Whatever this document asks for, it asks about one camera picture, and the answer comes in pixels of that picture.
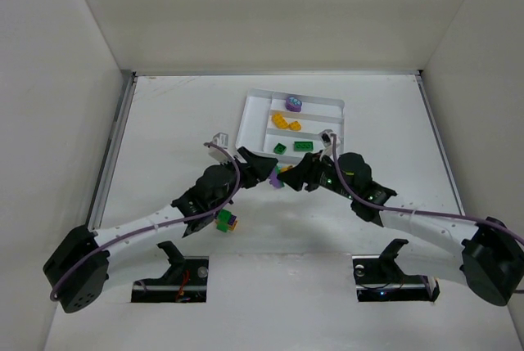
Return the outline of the green purple yellow lego cluster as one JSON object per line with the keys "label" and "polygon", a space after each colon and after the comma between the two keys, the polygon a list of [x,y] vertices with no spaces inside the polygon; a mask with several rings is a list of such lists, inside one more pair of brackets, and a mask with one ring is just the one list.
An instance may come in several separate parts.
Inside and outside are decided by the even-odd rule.
{"label": "green purple yellow lego cluster", "polygon": [[221,232],[232,232],[237,226],[237,217],[229,210],[221,209],[215,216],[215,223]]}

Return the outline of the small green lego brick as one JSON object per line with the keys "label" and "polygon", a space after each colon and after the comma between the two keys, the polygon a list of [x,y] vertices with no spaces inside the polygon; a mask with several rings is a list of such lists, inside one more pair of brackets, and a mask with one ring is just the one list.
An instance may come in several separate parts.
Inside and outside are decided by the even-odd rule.
{"label": "small green lego brick", "polygon": [[273,149],[273,153],[277,155],[283,155],[286,153],[286,151],[287,147],[280,142]]}

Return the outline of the small yellow lego piece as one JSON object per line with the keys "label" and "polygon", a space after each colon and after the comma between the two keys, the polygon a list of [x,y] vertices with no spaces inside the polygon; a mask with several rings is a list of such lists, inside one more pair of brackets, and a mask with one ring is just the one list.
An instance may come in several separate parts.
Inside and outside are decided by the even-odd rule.
{"label": "small yellow lego piece", "polygon": [[291,131],[300,131],[302,129],[302,126],[301,126],[301,124],[298,121],[293,121],[293,122],[288,124],[288,128]]}

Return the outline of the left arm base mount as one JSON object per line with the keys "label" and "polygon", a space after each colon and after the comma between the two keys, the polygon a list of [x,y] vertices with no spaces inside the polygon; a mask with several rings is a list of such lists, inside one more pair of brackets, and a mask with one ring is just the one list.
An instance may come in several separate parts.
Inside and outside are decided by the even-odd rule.
{"label": "left arm base mount", "polygon": [[168,267],[155,277],[134,282],[135,304],[200,304],[207,300],[210,260],[208,256],[184,256],[171,241],[161,242],[156,252]]}

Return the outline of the purple round lego piece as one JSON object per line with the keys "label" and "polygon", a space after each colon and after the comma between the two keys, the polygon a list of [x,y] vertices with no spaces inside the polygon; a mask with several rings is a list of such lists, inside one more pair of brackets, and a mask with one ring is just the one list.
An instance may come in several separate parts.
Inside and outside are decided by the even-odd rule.
{"label": "purple round lego piece", "polygon": [[285,99],[285,108],[290,112],[301,112],[302,105],[302,101],[297,97],[289,96]]}

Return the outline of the yellow long lego brick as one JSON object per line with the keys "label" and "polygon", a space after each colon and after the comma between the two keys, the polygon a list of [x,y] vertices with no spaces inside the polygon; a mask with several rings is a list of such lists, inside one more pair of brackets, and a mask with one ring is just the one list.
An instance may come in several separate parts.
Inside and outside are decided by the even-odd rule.
{"label": "yellow long lego brick", "polygon": [[289,123],[286,119],[279,113],[272,115],[271,118],[273,124],[278,129],[288,129]]}

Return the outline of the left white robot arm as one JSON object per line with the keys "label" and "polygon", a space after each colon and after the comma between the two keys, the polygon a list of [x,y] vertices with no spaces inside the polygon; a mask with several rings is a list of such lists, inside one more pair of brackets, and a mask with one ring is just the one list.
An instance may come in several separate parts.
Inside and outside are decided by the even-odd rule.
{"label": "left white robot arm", "polygon": [[236,157],[211,142],[207,147],[222,162],[207,167],[179,198],[143,218],[111,228],[72,228],[43,265],[50,299],[65,313],[87,307],[113,286],[159,276],[153,265],[135,257],[154,248],[174,267],[174,242],[199,232],[233,201],[236,193],[264,182],[277,159],[238,149]]}

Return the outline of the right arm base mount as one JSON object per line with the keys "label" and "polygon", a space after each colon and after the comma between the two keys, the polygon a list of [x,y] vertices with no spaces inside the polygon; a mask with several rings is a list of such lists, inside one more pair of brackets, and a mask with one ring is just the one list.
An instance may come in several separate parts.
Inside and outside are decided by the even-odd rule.
{"label": "right arm base mount", "polygon": [[353,255],[356,297],[360,303],[430,302],[440,296],[434,277],[405,274],[395,261],[409,242],[394,239],[379,255]]}

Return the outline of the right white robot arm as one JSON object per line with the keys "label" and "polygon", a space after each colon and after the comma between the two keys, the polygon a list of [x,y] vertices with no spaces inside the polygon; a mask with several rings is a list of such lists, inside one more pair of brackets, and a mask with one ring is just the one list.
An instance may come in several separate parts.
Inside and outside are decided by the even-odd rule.
{"label": "right white robot arm", "polygon": [[519,293],[523,279],[523,239],[496,218],[474,219],[443,214],[413,206],[390,207],[397,194],[375,182],[363,156],[308,153],[295,167],[278,175],[295,191],[323,187],[351,201],[361,220],[404,232],[445,251],[413,252],[408,240],[392,241],[381,254],[384,270],[396,277],[404,274],[443,277],[467,286],[486,302],[505,306]]}

